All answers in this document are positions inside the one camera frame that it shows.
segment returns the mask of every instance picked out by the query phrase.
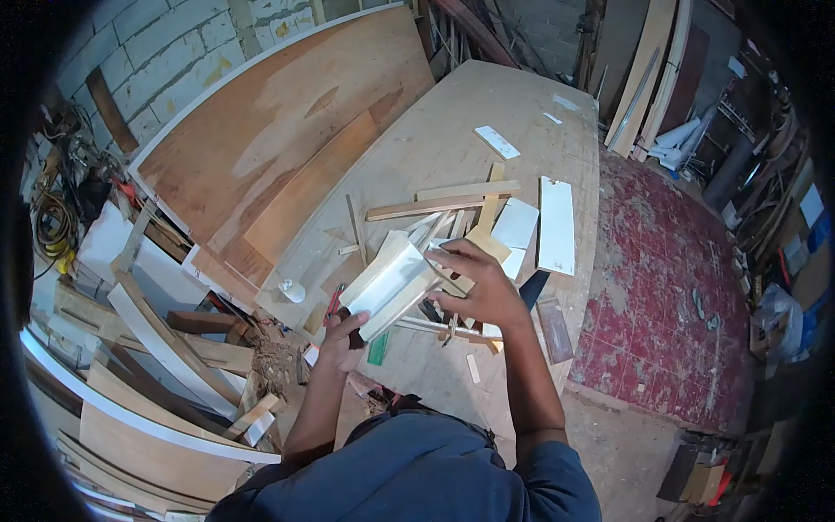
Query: white panel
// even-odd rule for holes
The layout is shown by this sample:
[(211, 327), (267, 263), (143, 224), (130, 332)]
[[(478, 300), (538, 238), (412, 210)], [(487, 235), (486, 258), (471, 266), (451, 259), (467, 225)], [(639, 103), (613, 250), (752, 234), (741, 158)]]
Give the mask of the white panel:
[(539, 259), (542, 270), (574, 275), (574, 206), (571, 185), (542, 176), (539, 207)]

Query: cardboard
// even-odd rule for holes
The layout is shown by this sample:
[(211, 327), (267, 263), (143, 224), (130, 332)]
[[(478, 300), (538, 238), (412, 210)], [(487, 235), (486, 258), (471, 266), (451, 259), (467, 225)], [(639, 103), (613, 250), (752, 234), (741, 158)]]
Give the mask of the cardboard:
[(681, 499), (690, 504), (706, 504), (716, 496), (725, 466), (696, 464), (681, 492)]

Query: curved plywood board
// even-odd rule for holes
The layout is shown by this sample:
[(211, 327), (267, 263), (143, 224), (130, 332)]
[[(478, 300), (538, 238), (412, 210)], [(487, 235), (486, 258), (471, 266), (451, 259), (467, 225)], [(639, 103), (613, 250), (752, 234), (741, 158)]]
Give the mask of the curved plywood board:
[(261, 212), (358, 115), (383, 130), (434, 81), (402, 5), (320, 26), (227, 78), (130, 170), (197, 244), (259, 286), (271, 263), (243, 235)]

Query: large plywood table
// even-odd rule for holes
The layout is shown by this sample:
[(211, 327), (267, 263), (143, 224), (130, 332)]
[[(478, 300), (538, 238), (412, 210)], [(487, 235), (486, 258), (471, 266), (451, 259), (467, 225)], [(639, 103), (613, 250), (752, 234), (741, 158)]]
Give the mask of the large plywood table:
[[(364, 216), (369, 208), (410, 201), (418, 190), (485, 181), (490, 165), (502, 159), (473, 132), (483, 125), (496, 129), (521, 153), (505, 162), (504, 174), (506, 180), (521, 184), (520, 199), (539, 206), (541, 175), (572, 186), (576, 275), (552, 275), (540, 299), (559, 298), (576, 347), (597, 235), (600, 180), (595, 102), (588, 94), (555, 81), (476, 60), (467, 61), (432, 88), (353, 165), (286, 249), (257, 302), (296, 332), (320, 342), (325, 330), (318, 327), (331, 294), (339, 283), (350, 283), (362, 270), (358, 252), (338, 253), (354, 243), (346, 195)], [(417, 219), (363, 222), (369, 254), (377, 252), (389, 230), (402, 229)], [(517, 285), (535, 271), (536, 236), (531, 238)], [(306, 288), (302, 303), (291, 303), (276, 290), (285, 278)], [(423, 317), (417, 310), (408, 315)], [(358, 369), (397, 392), (416, 393), (430, 407), (515, 438), (504, 356), (457, 338), (444, 348), (441, 345), (437, 334), (394, 327), (382, 366), (363, 360)], [(470, 377), (469, 353), (475, 356), (481, 375), (478, 384)], [(570, 364), (550, 368), (560, 391)]]

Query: white edge banding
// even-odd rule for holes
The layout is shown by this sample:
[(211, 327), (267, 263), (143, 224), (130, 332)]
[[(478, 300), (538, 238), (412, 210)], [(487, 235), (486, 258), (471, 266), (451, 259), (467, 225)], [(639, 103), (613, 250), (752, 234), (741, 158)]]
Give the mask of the white edge banding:
[(281, 462), (280, 455), (255, 451), (252, 449), (227, 446), (226, 444), (206, 440), (205, 438), (195, 437), (194, 435), (182, 433), (169, 428), (168, 426), (155, 423), (152, 420), (122, 407), (92, 389), (87, 385), (87, 383), (81, 380), (81, 378), (70, 372), (49, 352), (47, 352), (40, 341), (34, 337), (28, 328), (24, 328), (20, 332), (20, 341), (29, 350), (29, 352), (32, 353), (32, 356), (35, 357), (35, 359), (37, 359), (38, 362), (40, 362), (53, 377), (57, 378), (64, 386), (69, 388), (71, 392), (78, 395), (86, 403), (90, 403), (93, 407), (107, 413), (110, 417), (115, 418), (121, 423), (127, 424), (131, 428), (138, 429), (142, 433), (164, 440), (165, 442), (217, 457), (243, 460), (256, 464), (278, 464)]

